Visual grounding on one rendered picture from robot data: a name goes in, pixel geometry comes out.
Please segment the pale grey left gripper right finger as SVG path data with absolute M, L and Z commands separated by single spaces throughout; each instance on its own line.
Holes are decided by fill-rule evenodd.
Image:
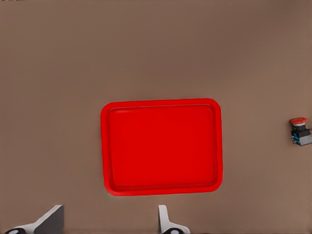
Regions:
M 166 205 L 158 206 L 158 233 L 159 234 L 190 234 L 186 226 L 173 223 L 169 219 Z

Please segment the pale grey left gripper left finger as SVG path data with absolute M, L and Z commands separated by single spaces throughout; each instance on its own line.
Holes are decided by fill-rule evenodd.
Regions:
M 64 206 L 55 205 L 37 221 L 14 227 L 4 234 L 63 234 Z

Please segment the red rectangular tray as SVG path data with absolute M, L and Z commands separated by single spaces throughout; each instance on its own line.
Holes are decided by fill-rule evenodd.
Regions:
M 213 99 L 111 102 L 100 125 L 111 195 L 207 193 L 222 184 L 222 114 Z

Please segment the red mushroom push-button switch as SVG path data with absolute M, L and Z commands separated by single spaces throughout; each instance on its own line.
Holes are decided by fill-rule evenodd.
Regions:
M 293 144 L 304 146 L 312 144 L 311 130 L 306 127 L 308 119 L 305 117 L 296 117 L 289 120 L 292 125 L 292 141 Z

